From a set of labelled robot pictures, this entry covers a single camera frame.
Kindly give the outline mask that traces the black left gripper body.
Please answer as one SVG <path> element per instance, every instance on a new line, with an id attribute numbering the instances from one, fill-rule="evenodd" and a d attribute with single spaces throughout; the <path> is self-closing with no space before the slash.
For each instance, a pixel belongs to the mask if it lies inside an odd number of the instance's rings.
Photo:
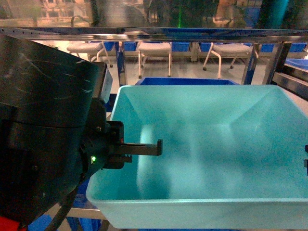
<path id="1" fill-rule="evenodd" d="M 124 124 L 108 121 L 106 108 L 98 98 L 93 98 L 85 129 L 80 141 L 79 153 L 83 165 L 83 178 L 90 178 L 101 169 L 122 169 L 122 154 L 115 153 L 115 146 L 124 142 Z"/>

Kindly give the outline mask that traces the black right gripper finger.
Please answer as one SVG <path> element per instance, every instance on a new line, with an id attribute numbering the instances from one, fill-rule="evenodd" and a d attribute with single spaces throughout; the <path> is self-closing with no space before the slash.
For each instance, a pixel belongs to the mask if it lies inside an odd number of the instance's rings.
<path id="1" fill-rule="evenodd" d="M 306 154 L 308 154 L 308 145 L 305 145 L 305 152 Z M 306 168 L 307 170 L 307 174 L 308 174 L 308 159 L 304 159 L 304 168 Z"/>

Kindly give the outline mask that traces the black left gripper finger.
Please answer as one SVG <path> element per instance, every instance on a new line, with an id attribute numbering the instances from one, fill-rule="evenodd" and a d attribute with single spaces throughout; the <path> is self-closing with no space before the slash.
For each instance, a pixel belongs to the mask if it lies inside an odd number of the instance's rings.
<path id="1" fill-rule="evenodd" d="M 132 162 L 132 155 L 126 155 L 126 154 L 124 154 L 124 155 L 121 155 L 120 157 L 119 157 L 119 161 L 120 161 L 120 163 L 131 163 Z"/>
<path id="2" fill-rule="evenodd" d="M 124 143 L 120 145 L 120 154 L 160 156 L 162 152 L 162 139 L 158 139 L 157 144 Z"/>

